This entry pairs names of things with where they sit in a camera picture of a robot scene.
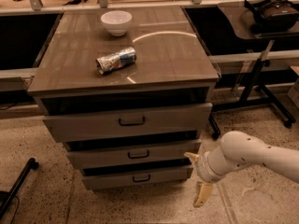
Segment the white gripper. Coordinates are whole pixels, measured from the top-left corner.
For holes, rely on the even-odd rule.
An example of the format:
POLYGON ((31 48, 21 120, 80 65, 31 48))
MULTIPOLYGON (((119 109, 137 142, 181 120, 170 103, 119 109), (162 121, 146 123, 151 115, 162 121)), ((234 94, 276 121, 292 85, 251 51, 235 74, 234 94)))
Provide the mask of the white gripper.
POLYGON ((213 190, 213 185, 211 183, 216 183, 223 179, 223 175, 218 175, 211 169, 208 162, 208 154, 209 151, 201 156, 191 152, 184 153, 184 156, 187 157, 191 163, 197 162, 197 174, 204 181, 197 182, 195 185, 195 198, 193 201, 193 206, 195 208, 202 207, 208 200, 213 190))

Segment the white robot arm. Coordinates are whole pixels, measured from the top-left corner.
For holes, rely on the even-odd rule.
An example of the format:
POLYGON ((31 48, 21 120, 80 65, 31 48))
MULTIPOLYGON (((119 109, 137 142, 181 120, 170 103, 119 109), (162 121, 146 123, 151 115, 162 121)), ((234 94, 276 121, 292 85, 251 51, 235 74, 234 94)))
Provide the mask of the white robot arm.
POLYGON ((214 183, 251 165, 263 166, 299 183, 298 150, 270 146, 257 137, 238 131, 224 134, 220 145, 212 151, 203 154, 185 152, 184 156, 190 160, 200 178, 196 183, 195 208, 206 203, 214 183))

